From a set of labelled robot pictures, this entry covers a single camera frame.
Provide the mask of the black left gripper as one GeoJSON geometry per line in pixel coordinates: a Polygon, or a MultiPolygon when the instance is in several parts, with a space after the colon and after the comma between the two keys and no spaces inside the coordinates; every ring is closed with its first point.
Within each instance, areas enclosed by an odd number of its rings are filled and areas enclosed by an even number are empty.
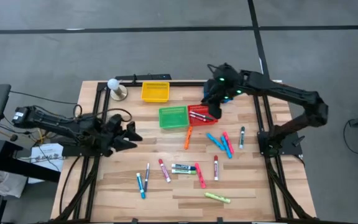
{"type": "Polygon", "coordinates": [[[142,141],[143,138],[136,133],[135,122],[131,121],[127,124],[125,133],[122,128],[123,118],[120,114],[115,114],[109,118],[108,122],[103,126],[103,143],[114,143],[113,148],[116,152],[136,148],[137,144],[130,141],[142,141]]]}

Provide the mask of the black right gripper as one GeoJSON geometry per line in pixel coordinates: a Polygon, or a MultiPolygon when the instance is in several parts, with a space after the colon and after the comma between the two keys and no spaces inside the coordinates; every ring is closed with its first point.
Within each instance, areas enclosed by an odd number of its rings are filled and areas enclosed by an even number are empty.
{"type": "Polygon", "coordinates": [[[227,63],[219,66],[207,64],[207,67],[213,77],[204,83],[204,97],[201,102],[208,105],[208,113],[212,117],[220,119],[222,110],[217,105],[215,115],[213,104],[226,103],[233,100],[235,96],[243,94],[244,76],[227,63]]]}

